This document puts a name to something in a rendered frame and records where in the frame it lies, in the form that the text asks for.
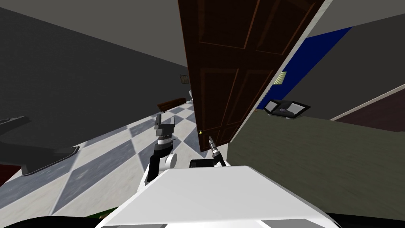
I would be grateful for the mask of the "pale yellow slatted window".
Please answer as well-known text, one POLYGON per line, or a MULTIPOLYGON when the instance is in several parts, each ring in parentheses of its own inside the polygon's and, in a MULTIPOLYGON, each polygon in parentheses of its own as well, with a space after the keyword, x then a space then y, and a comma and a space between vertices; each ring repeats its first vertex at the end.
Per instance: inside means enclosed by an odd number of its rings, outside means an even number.
POLYGON ((281 72, 280 75, 276 78, 276 80, 274 81, 273 84, 274 85, 282 85, 282 83, 283 83, 283 81, 285 79, 286 73, 287 72, 285 72, 285 71, 281 72))

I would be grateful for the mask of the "dark grey flat furniture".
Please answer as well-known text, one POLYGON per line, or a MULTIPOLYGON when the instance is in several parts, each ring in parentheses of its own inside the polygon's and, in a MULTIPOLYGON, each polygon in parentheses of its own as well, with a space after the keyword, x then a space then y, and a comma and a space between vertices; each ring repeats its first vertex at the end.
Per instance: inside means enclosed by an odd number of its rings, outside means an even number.
POLYGON ((80 146, 43 148, 0 141, 0 164, 20 166, 22 176, 32 175, 77 154, 80 146))

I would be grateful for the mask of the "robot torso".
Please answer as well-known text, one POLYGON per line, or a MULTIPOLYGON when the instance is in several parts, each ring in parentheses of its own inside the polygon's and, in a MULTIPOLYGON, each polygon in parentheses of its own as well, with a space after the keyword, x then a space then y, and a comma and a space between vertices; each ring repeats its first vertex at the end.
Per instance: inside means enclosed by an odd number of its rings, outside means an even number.
POLYGON ((342 228, 249 166, 167 169, 95 228, 342 228))

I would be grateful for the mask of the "dark brown bench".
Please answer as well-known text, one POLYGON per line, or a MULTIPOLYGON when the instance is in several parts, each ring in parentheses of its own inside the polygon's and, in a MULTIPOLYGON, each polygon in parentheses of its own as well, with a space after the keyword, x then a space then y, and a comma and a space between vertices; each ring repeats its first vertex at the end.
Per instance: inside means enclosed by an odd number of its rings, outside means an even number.
POLYGON ((161 112, 165 113, 166 111, 168 111, 172 108, 178 107, 180 105, 183 105, 185 103, 186 103, 186 98, 178 98, 175 100, 157 104, 157 107, 161 112))

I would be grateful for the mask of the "dark brown panelled door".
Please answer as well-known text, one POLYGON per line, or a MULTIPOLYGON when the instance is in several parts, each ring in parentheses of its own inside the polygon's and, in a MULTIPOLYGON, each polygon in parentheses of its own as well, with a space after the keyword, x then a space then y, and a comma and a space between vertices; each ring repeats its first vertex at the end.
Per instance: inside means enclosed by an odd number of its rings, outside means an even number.
POLYGON ((231 142, 326 2, 178 0, 201 151, 231 142))

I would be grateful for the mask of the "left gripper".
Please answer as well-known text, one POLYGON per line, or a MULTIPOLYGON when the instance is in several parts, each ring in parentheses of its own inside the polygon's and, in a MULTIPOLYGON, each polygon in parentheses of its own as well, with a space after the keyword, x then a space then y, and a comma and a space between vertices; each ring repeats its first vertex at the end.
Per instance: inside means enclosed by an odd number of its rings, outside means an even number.
POLYGON ((175 117, 170 118, 170 124, 161 124, 161 114, 156 115, 154 129, 158 140, 165 140, 172 137, 175 127, 175 117))

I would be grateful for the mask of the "black flat screen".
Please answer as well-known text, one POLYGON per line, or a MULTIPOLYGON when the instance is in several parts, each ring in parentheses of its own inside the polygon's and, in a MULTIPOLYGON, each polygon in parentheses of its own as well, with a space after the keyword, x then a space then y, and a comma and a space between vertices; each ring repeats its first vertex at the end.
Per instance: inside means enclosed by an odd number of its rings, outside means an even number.
POLYGON ((295 119, 310 108, 311 107, 309 105, 296 101, 271 99, 264 107, 264 111, 270 116, 295 119))

